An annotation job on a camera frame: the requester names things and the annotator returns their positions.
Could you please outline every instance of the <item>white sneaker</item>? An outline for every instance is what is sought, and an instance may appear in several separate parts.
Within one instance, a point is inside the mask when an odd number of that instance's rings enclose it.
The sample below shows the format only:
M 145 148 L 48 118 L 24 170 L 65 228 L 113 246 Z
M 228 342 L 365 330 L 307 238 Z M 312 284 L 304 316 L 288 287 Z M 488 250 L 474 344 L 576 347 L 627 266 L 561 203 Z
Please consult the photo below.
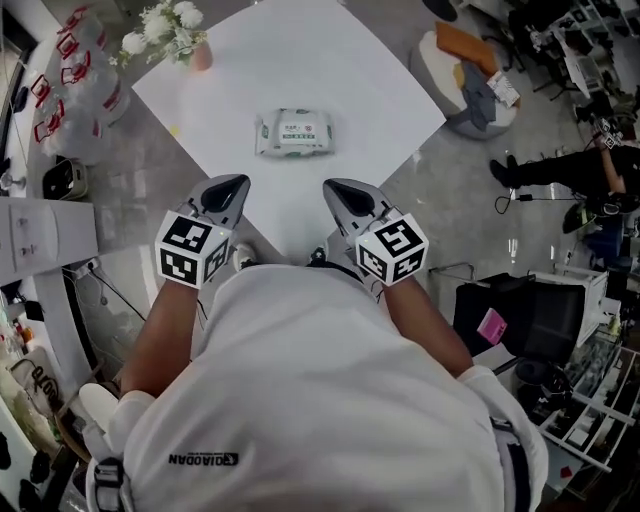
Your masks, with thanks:
M 309 255 L 309 263 L 314 261 L 328 261 L 329 260 L 329 242 L 325 240 L 322 245 L 319 245 Z
M 256 252 L 249 244 L 236 245 L 236 252 L 233 253 L 233 268 L 236 269 L 236 272 L 257 264 Z

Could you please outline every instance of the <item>logo on shirt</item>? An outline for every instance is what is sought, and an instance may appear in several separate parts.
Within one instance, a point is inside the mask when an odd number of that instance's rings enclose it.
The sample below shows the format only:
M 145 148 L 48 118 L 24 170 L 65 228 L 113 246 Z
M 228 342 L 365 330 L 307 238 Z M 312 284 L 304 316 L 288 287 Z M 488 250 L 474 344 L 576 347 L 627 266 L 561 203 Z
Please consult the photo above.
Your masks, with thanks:
M 169 455 L 169 464 L 178 466 L 237 466 L 237 453 L 190 452 L 187 455 Z

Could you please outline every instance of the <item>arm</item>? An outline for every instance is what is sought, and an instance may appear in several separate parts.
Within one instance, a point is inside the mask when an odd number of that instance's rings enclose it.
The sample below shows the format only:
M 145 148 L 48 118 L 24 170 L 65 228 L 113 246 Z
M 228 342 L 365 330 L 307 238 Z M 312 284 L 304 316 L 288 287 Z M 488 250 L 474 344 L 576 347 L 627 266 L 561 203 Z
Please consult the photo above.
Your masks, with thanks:
M 611 152 L 609 151 L 609 148 L 601 142 L 598 143 L 598 147 L 600 148 L 602 165 L 604 167 L 604 173 L 607 177 L 607 183 L 609 183 L 611 192 L 626 194 L 627 189 L 624 186 L 624 179 L 622 178 L 622 176 L 618 176 L 618 173 L 616 172 L 616 168 L 613 165 L 613 160 L 611 160 Z
M 121 394 L 158 397 L 189 364 L 198 290 L 167 281 L 122 371 Z
M 416 342 L 454 377 L 473 366 L 460 337 L 410 277 L 384 289 L 391 320 L 405 338 Z

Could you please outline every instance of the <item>white cabinet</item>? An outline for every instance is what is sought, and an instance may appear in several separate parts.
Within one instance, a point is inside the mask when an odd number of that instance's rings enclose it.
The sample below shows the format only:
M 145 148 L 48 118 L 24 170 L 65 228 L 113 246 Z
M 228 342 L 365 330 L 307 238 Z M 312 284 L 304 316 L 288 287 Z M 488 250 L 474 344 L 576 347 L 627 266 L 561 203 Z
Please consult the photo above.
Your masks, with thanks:
M 97 254 L 92 204 L 0 197 L 0 286 Z

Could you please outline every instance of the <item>white tabletop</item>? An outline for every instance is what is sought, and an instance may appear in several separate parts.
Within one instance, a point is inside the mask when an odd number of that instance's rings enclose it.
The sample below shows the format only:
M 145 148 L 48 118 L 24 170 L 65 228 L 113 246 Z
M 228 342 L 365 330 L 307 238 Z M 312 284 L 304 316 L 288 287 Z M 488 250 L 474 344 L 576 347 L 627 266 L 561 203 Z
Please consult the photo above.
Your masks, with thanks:
M 134 89 L 209 176 L 251 178 L 246 217 L 294 261 L 336 229 L 324 180 L 379 186 L 445 121 L 404 66 L 335 0 L 267 0 L 215 25 L 208 38 L 211 69 L 191 73 L 165 61 Z M 336 154 L 256 156 L 257 115 L 280 107 L 327 111 Z

